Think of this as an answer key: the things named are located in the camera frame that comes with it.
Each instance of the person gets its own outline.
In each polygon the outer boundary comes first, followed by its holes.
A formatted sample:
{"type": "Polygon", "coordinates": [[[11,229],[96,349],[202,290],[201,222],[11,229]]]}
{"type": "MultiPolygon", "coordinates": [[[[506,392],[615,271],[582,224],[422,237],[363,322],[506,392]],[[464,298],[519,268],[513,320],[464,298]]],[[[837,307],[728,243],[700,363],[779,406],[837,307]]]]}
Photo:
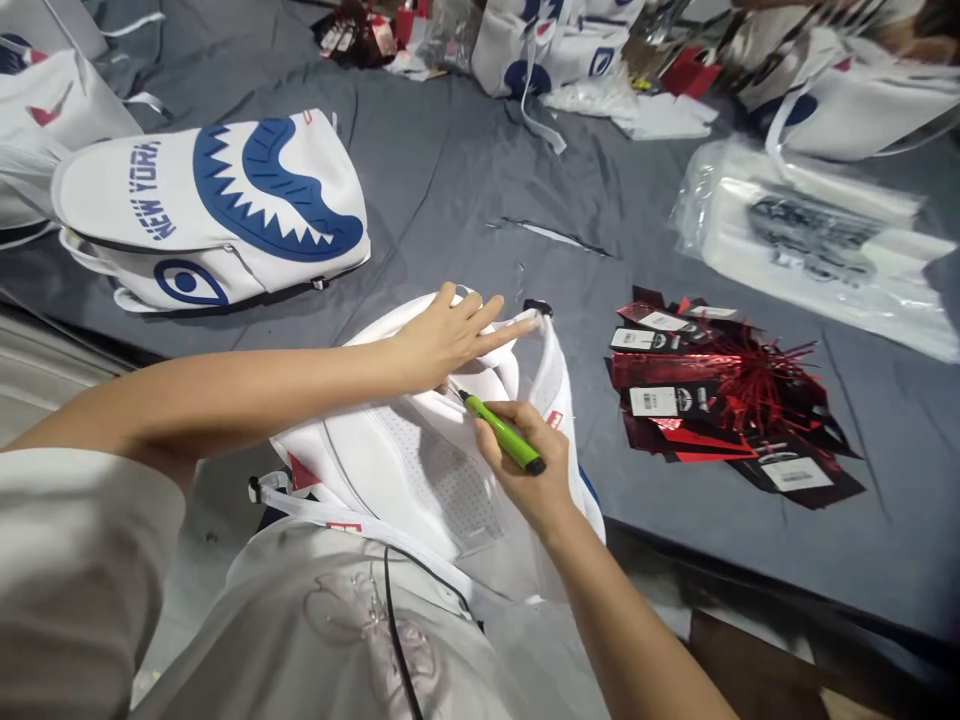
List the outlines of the person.
{"type": "MultiPolygon", "coordinates": [[[[117,718],[156,626],[202,458],[359,403],[439,386],[535,319],[480,334],[501,297],[447,283],[394,337],[160,363],[87,390],[0,453],[0,716],[117,718]]],[[[565,436],[491,403],[546,460],[477,442],[541,538],[614,718],[733,718],[569,494],[565,436]]],[[[198,635],[135,718],[522,718],[463,599],[416,558],[287,518],[241,552],[198,635]]]]}

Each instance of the shark mouth print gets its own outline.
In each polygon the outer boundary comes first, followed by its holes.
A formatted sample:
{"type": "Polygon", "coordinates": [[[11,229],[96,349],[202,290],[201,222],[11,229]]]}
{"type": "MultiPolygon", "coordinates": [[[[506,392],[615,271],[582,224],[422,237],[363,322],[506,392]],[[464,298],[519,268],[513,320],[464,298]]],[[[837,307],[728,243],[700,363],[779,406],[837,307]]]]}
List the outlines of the shark mouth print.
{"type": "Polygon", "coordinates": [[[363,223],[327,207],[320,180],[280,164],[295,132],[290,118],[262,121],[246,142],[230,126],[201,129],[193,150],[197,192],[217,222],[255,248],[295,262],[332,260],[357,246],[363,223]],[[276,198],[287,206],[279,213],[276,198]]]}

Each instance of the shark eye print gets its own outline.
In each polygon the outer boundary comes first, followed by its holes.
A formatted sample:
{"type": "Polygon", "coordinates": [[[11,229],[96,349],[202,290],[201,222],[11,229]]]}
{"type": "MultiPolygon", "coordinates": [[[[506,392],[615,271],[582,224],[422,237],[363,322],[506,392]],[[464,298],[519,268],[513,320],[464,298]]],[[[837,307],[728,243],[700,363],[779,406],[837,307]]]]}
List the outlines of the shark eye print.
{"type": "Polygon", "coordinates": [[[191,305],[228,305],[227,294],[208,270],[189,260],[164,260],[153,275],[160,289],[191,305]]]}

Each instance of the table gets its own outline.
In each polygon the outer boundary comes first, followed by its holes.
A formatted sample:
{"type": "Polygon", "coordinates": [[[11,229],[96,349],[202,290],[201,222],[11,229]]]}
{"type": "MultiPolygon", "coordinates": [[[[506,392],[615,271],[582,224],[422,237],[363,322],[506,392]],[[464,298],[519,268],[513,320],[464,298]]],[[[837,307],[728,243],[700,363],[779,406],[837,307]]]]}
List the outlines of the table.
{"type": "MultiPolygon", "coordinates": [[[[153,5],[99,7],[121,24],[153,5]]],[[[516,103],[487,98],[468,79],[415,84],[316,60],[287,5],[247,0],[252,17],[226,27],[211,18],[227,6],[233,17],[231,0],[164,6],[164,42],[139,38],[123,49],[177,118],[169,129],[314,106],[336,111],[366,197],[373,257],[321,292],[294,289],[190,315],[124,313],[108,281],[73,264],[52,238],[5,253],[0,284],[62,322],[163,357],[335,345],[447,279],[504,294],[505,314],[523,298],[547,300],[569,365],[580,461],[607,517],[865,618],[960,640],[960,368],[759,294],[675,252],[669,215],[698,142],[631,143],[607,121],[564,115],[557,124],[569,148],[557,157],[517,122],[516,103]],[[576,235],[609,257],[515,225],[488,226],[504,217],[576,235]],[[812,361],[865,458],[843,464],[867,492],[811,512],[757,491],[723,464],[667,465],[630,450],[603,358],[632,284],[739,308],[784,346],[819,341],[812,361]]],[[[108,77],[122,89],[136,72],[112,68],[108,77]]],[[[139,117],[148,130],[163,125],[139,117]]],[[[960,237],[958,158],[944,138],[861,169],[930,196],[946,236],[960,237]]],[[[957,318],[955,256],[935,274],[957,318]]],[[[521,364],[534,351],[521,343],[521,364]]]]}

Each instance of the white sleeve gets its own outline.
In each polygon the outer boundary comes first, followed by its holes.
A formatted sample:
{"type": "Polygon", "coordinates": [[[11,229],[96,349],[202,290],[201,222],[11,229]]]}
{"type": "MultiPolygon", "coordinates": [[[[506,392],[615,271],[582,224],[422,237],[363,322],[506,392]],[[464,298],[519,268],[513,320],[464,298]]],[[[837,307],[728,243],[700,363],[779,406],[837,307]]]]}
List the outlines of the white sleeve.
{"type": "Polygon", "coordinates": [[[0,453],[0,717],[126,715],[184,507],[132,460],[0,453]]]}

